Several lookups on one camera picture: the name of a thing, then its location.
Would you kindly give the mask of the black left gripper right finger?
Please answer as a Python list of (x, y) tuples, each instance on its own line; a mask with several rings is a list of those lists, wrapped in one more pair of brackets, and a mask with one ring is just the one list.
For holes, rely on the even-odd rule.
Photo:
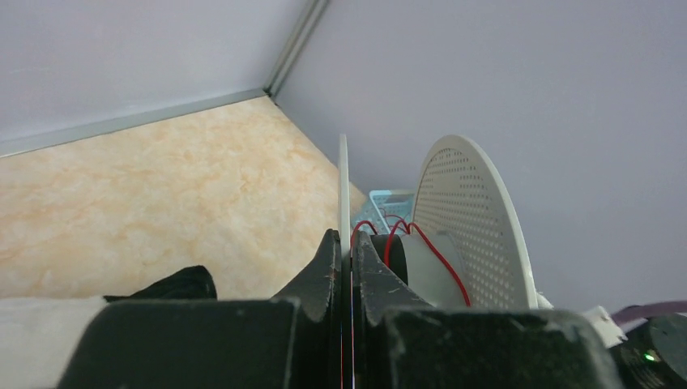
[(564, 310), (440, 310), (379, 258), (367, 233), (352, 248), (357, 388), (620, 388), (591, 324)]

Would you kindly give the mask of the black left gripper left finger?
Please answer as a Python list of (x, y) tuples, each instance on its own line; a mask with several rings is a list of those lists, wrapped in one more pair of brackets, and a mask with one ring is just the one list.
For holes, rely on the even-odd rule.
[(341, 248), (327, 230), (313, 259), (266, 300), (137, 300), (87, 326), (60, 388), (337, 388)]

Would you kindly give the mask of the grey plastic cable spool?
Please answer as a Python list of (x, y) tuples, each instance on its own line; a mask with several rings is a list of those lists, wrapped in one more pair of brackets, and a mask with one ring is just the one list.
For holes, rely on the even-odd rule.
[(541, 307), (523, 231), (501, 175), (485, 151), (462, 135), (440, 138), (420, 170), (411, 221), (388, 234), (353, 229), (348, 151), (339, 158), (339, 226), (345, 276), (342, 303), (355, 309), (353, 245), (375, 237), (372, 264), (423, 303), (444, 309), (536, 310)]

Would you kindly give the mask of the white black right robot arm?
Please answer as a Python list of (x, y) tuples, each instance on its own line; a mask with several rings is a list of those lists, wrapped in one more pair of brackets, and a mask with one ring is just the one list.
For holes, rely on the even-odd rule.
[(649, 318), (610, 348), (626, 388), (686, 389), (686, 317)]

